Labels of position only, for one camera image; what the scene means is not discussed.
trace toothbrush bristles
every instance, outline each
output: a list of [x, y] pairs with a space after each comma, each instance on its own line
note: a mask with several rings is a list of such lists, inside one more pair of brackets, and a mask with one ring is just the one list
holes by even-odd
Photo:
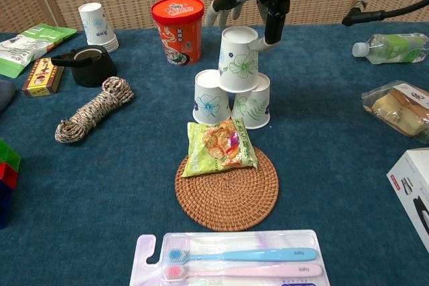
[[183, 264], [186, 258], [186, 253], [181, 249], [172, 249], [168, 253], [168, 258], [173, 264]]
[[184, 276], [184, 267], [183, 266], [169, 266], [167, 268], [167, 278], [170, 281], [177, 281], [183, 278]]

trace packaged bread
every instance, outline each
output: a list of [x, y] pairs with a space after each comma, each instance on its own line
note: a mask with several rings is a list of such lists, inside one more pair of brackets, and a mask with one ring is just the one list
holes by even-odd
[[429, 92], [395, 81], [362, 94], [363, 107], [394, 129], [429, 143]]

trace blue flower print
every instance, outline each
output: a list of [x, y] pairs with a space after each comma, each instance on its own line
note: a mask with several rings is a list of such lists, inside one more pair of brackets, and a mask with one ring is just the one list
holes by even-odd
[[97, 29], [100, 29], [103, 26], [103, 20], [101, 18], [94, 18], [93, 24], [94, 24], [94, 27], [96, 27]]
[[223, 53], [223, 50], [221, 49], [221, 52], [219, 53], [219, 62], [223, 62], [225, 60], [225, 54]]
[[202, 113], [208, 117], [216, 117], [216, 114], [219, 112], [221, 97], [213, 97], [211, 95], [204, 94], [201, 97], [196, 99], [198, 107], [201, 109]]

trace noodle snack bag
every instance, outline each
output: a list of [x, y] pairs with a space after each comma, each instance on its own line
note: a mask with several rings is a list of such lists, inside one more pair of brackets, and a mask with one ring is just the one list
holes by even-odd
[[257, 168], [257, 158], [243, 119], [215, 125], [188, 123], [188, 161], [182, 177], [234, 167]]

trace green snack bag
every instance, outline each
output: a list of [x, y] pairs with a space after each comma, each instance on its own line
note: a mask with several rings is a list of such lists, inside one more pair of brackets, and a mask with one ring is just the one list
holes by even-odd
[[60, 45], [77, 29], [40, 23], [0, 43], [0, 74], [16, 78], [34, 60]]
[[242, 118], [212, 126], [188, 123], [188, 138], [188, 161], [182, 177], [234, 167], [257, 168], [255, 150]]

